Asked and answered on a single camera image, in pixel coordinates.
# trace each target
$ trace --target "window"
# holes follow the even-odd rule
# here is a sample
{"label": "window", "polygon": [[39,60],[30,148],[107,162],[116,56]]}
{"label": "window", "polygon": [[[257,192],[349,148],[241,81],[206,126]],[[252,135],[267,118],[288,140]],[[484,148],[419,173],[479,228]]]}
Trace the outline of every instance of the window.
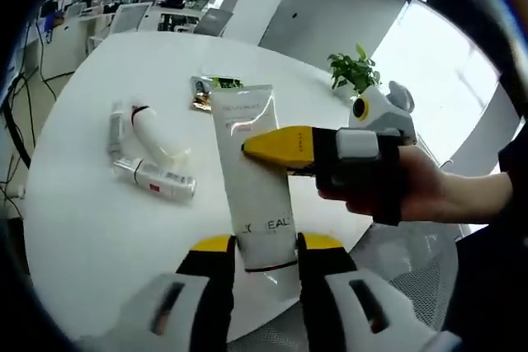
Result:
{"label": "window", "polygon": [[466,140],[491,100],[498,72],[483,52],[443,16],[412,0],[373,55],[390,80],[412,93],[412,118],[439,164]]}

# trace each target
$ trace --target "human hand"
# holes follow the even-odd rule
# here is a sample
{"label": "human hand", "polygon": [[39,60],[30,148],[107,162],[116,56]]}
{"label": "human hand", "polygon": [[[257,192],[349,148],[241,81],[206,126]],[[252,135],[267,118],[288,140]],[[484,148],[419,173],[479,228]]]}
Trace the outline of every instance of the human hand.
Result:
{"label": "human hand", "polygon": [[[486,223],[512,195],[507,174],[466,178],[444,173],[417,146],[399,148],[400,166],[408,178],[402,199],[402,221],[439,223]],[[345,193],[319,191],[324,199],[346,201],[356,214],[372,215],[374,192],[365,188]]]}

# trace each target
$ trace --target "floor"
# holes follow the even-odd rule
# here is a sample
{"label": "floor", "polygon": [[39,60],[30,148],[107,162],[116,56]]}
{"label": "floor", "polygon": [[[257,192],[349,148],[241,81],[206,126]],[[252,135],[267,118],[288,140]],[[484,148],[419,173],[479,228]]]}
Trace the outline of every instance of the floor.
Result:
{"label": "floor", "polygon": [[[57,97],[59,97],[71,76],[72,75],[70,74],[68,76],[57,77],[47,82]],[[31,97],[31,110],[33,114],[33,130],[35,131],[35,141],[38,143],[40,131],[42,130],[42,127],[48,118],[48,114],[51,112],[51,108],[54,105],[54,98],[50,92],[50,89],[41,81],[38,71],[29,78],[28,87]],[[33,138],[31,135],[30,106],[27,90],[23,82],[19,83],[15,92],[15,100],[12,106],[13,119],[20,128],[26,150],[30,157],[32,157],[35,148],[33,146]],[[7,184],[6,190],[10,197],[17,197],[26,187],[27,168],[22,161],[18,161],[18,152],[13,146],[11,135],[8,135],[8,141],[9,150],[11,152],[6,157],[7,164],[2,164],[10,170],[8,180],[11,179],[11,181]],[[24,199],[12,198],[12,201],[18,207],[23,217]],[[13,204],[9,202],[7,202],[7,213],[9,217],[18,216]]]}

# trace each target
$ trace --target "sleeve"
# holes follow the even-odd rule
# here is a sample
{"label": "sleeve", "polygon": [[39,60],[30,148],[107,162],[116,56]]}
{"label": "sleeve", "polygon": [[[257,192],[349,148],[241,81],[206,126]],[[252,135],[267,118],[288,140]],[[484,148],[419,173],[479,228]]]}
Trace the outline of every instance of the sleeve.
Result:
{"label": "sleeve", "polygon": [[501,171],[508,174],[513,187],[513,197],[508,205],[512,210],[511,213],[516,214],[512,217],[525,221],[521,214],[526,213],[528,199],[528,124],[498,154],[498,160]]}

